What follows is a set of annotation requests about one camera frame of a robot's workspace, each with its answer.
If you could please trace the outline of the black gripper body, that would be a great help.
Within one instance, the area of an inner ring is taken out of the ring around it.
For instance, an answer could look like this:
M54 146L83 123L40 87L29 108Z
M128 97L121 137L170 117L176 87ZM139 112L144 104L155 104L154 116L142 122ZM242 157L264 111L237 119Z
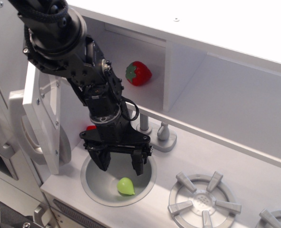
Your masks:
M152 153L150 137L133 129L131 123L124 119L117 125L98 124L94 130L81 132L80 138L84 140L89 154L90 151L104 151L131 155L135 150L142 150L147 163Z

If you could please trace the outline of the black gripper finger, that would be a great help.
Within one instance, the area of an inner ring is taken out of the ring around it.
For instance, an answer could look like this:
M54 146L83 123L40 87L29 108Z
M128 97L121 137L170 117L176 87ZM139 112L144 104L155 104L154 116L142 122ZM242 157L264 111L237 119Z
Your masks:
M98 166L98 168L102 171L107 171L110 161L111 161L111 153L104 151L90 151L90 157L94 161L94 163Z
M132 159L132 166L133 169L136 171L137 176L143 174L143 166L146 163L146 158L143 157L142 150L135 150L131 154Z

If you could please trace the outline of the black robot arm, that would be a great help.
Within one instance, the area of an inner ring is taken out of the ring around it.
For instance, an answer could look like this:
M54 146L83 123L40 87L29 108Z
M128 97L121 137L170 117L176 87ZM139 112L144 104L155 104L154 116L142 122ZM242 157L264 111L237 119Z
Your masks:
M150 137L133 129L129 99L91 36L83 17L64 0L13 0L24 23L28 60L41 72L65 78L89 109L93 129L80 133L84 147L99 169L106 171L111 153L131 156L137 175L153 148Z

